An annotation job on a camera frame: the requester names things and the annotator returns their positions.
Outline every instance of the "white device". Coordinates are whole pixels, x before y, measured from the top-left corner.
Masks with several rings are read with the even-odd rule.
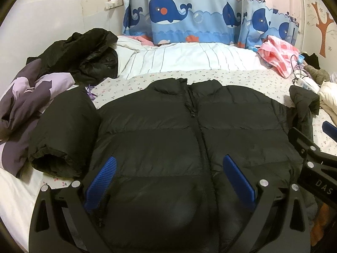
[[[307,90],[311,90],[316,94],[320,90],[319,85],[316,84],[316,82],[309,77],[298,78],[297,85],[300,86],[300,87],[303,87]]]
[[[123,0],[111,0],[106,2],[106,9],[112,9],[123,5]]]

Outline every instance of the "tree wall decal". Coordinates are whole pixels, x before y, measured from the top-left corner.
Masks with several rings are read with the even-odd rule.
[[[326,58],[326,31],[328,29],[329,24],[333,23],[334,20],[330,18],[330,14],[329,12],[326,12],[326,23],[322,22],[322,19],[320,17],[320,14],[318,12],[318,5],[317,2],[315,3],[311,3],[312,6],[314,7],[316,14],[317,14],[317,18],[318,18],[318,24],[316,24],[316,27],[318,27],[322,33],[322,45],[321,45],[321,50],[320,50],[320,54]]]

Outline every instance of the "black cloth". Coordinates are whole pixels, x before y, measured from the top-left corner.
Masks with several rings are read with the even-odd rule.
[[[111,31],[94,28],[81,34],[75,32],[67,40],[53,43],[38,57],[41,58],[40,77],[53,72],[70,72],[77,84],[98,85],[104,78],[117,78],[118,56],[110,46],[117,36]]]
[[[117,159],[101,212],[92,213],[112,251],[223,252],[251,216],[223,172],[224,156],[256,181],[288,188],[303,161],[288,131],[312,134],[307,93],[292,88],[296,108],[288,108],[242,86],[166,79],[101,107],[83,183],[85,190],[109,157]],[[303,194],[313,220],[317,204]]]
[[[82,86],[56,96],[31,134],[28,160],[36,170],[65,178],[87,173],[100,116]]]
[[[320,62],[318,61],[318,57],[315,53],[311,54],[310,56],[306,53],[302,53],[301,55],[304,56],[304,60],[308,65],[311,65],[316,69],[321,69]]]

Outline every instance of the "blue whale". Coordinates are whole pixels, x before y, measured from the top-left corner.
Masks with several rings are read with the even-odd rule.
[[[181,4],[180,9],[185,9],[185,14],[180,14],[173,0],[150,0],[149,11],[151,21],[158,24],[177,23],[188,15],[191,4]]]
[[[123,25],[125,27],[124,33],[127,28],[130,28],[132,26],[135,26],[139,23],[140,20],[140,13],[143,12],[143,8],[139,7],[138,9],[134,9],[132,12],[133,15],[137,15],[137,19],[135,20],[131,15],[131,6],[129,5],[125,11]]]
[[[260,8],[253,13],[252,16],[253,28],[260,34],[264,34],[268,30],[268,24],[266,19],[266,9]]]
[[[240,17],[240,21],[235,18],[234,10],[227,2],[222,11],[223,20],[229,28],[238,27],[241,24],[241,13],[237,13],[237,17]]]
[[[285,38],[287,37],[288,30],[289,30],[289,23],[284,22],[280,25],[278,33],[282,40],[285,40]]]

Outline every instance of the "red circle cheek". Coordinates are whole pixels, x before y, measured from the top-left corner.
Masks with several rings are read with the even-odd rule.
[[[166,14],[167,14],[167,8],[162,8],[162,9],[160,10],[160,13],[161,13],[162,15],[166,15]]]

